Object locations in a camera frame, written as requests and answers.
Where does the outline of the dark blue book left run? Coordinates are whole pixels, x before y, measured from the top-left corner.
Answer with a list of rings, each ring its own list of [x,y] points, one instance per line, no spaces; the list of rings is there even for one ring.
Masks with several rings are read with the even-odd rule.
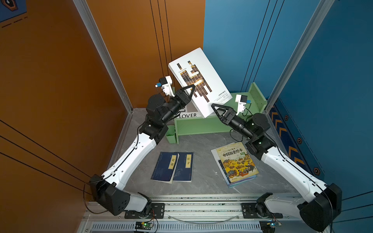
[[[161,152],[152,173],[151,180],[173,183],[178,159],[179,153],[177,152]]]

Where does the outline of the yellow Chinese history picture book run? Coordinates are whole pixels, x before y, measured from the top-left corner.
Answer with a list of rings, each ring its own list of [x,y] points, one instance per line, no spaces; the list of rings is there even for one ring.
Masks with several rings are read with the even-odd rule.
[[[241,142],[213,149],[211,153],[227,185],[259,174],[253,160]]]

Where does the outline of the dark blue book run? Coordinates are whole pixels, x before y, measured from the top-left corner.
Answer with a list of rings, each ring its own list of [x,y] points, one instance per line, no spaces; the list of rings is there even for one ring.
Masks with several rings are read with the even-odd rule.
[[[178,159],[179,153],[177,152],[161,152],[152,173],[151,180],[173,183]]]
[[[174,182],[192,182],[193,172],[193,152],[179,152],[179,158],[176,165],[173,181]]]

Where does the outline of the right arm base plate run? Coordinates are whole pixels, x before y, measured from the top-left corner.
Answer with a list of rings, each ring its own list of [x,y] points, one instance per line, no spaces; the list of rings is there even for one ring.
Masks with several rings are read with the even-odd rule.
[[[241,210],[244,218],[283,218],[281,213],[271,213],[263,203],[242,203]]]

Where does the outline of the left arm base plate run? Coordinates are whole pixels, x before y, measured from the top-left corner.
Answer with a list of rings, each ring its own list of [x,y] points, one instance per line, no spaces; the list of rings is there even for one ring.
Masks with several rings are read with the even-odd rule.
[[[164,203],[151,203],[150,206],[146,207],[143,211],[126,211],[124,218],[125,219],[163,219],[165,213],[165,204]]]

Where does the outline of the white book brown bars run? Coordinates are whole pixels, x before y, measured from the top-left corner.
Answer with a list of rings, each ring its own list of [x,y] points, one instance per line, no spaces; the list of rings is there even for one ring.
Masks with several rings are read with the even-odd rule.
[[[181,87],[195,85],[191,102],[202,117],[214,113],[211,105],[224,105],[232,95],[201,48],[168,64]]]

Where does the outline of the green pen cup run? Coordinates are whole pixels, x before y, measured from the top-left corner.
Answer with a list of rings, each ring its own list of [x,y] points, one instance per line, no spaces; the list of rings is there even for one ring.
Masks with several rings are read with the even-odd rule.
[[[175,144],[177,142],[176,131],[175,131],[175,126],[174,125],[169,125],[168,126],[168,130],[166,132],[166,138],[167,138],[167,141],[170,144]]]

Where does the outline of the circuit board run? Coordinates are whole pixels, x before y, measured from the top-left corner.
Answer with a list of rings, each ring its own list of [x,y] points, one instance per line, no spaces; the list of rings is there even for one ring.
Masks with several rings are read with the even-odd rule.
[[[140,222],[137,221],[134,227],[134,231],[137,233],[149,233],[153,230],[154,223],[153,222]]]
[[[263,233],[275,233],[277,227],[281,227],[282,223],[280,221],[260,221],[260,229]]]

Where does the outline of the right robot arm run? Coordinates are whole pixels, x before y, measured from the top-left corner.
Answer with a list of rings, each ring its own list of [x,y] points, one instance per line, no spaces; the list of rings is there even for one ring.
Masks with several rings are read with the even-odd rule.
[[[286,156],[266,132],[270,128],[267,117],[256,113],[244,120],[229,106],[212,104],[219,120],[247,139],[249,154],[273,168],[302,196],[300,199],[265,193],[256,201],[262,217],[283,214],[300,218],[317,232],[332,230],[333,221],[342,210],[342,190],[334,183],[326,184],[314,177]]]

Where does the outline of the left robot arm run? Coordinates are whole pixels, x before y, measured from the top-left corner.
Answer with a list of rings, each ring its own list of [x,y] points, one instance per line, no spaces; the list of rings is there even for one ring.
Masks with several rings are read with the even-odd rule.
[[[180,110],[190,103],[195,85],[189,85],[170,95],[167,102],[161,94],[148,100],[147,115],[137,129],[137,136],[123,155],[102,175],[93,175],[88,185],[94,201],[107,212],[117,216],[124,211],[148,215],[152,200],[141,193],[124,190],[137,166],[162,140],[168,131],[168,122],[175,119]]]

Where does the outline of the green desktop shelf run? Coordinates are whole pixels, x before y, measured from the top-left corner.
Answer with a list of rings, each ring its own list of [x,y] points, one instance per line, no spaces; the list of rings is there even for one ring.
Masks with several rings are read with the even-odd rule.
[[[245,119],[252,114],[263,113],[267,106],[267,100],[256,83],[250,85],[248,92],[242,92],[241,94],[248,96],[252,103],[249,111],[245,110],[244,113],[239,114],[240,118]],[[171,125],[175,126],[177,144],[179,143],[179,136],[225,133],[231,130],[230,127],[221,123],[215,113],[206,118],[176,118]]]

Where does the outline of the right circuit board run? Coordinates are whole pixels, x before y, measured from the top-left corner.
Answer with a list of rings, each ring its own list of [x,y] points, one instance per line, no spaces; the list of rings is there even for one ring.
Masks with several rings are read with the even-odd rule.
[[[282,223],[280,221],[260,221],[260,229],[263,233],[275,233],[277,227],[281,227]]]

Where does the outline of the white LOVER book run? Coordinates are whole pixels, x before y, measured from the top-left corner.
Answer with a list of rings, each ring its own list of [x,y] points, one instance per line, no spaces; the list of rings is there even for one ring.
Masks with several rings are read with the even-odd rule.
[[[194,106],[193,103],[189,103],[184,108],[180,110],[180,115],[178,118],[195,118],[195,117],[203,117],[203,115],[199,112],[199,110]]]

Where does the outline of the light blue book underneath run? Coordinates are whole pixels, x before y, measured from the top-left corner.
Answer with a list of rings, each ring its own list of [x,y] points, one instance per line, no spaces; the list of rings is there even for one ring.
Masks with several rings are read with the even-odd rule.
[[[235,186],[237,186],[237,185],[240,185],[240,184],[243,184],[243,183],[245,183],[245,182],[248,182],[248,181],[254,180],[254,179],[256,179],[256,178],[257,178],[257,176],[256,176],[256,175],[253,175],[253,176],[248,177],[248,178],[246,178],[246,179],[243,179],[243,180],[240,180],[240,181],[237,181],[237,182],[230,183],[230,184],[228,184],[228,187],[229,187],[229,188],[233,188],[233,187],[235,187]]]

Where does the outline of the dark blue book right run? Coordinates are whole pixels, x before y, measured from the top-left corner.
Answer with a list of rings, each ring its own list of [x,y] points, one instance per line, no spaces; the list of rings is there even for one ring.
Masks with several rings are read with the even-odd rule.
[[[193,172],[193,152],[179,152],[179,158],[176,165],[173,181],[174,182],[192,182]]]

